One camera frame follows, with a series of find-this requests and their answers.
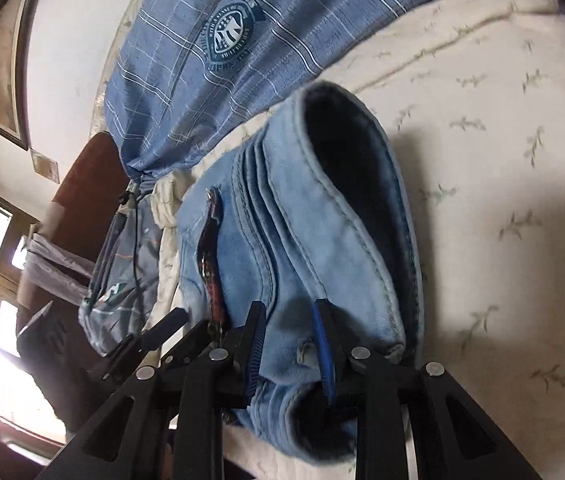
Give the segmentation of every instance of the framed painting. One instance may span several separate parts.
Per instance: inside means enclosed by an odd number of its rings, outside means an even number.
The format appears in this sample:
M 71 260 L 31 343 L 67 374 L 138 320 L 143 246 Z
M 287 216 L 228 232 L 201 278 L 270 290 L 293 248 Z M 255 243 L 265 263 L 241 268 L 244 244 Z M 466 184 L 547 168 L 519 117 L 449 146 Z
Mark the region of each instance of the framed painting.
M 26 117 L 28 40 L 38 0 L 9 0 L 0 10 L 0 135 L 29 149 Z

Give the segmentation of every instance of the white wall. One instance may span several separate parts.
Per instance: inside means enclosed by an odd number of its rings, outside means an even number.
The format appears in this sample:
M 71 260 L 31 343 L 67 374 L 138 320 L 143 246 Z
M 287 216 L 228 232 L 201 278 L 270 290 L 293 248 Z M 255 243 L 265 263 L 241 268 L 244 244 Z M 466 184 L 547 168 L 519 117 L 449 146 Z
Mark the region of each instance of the white wall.
M 61 180 L 89 137 L 107 53 L 130 0 L 40 0 L 27 66 L 31 147 L 56 160 Z M 0 196 L 41 218 L 57 185 L 0 136 Z

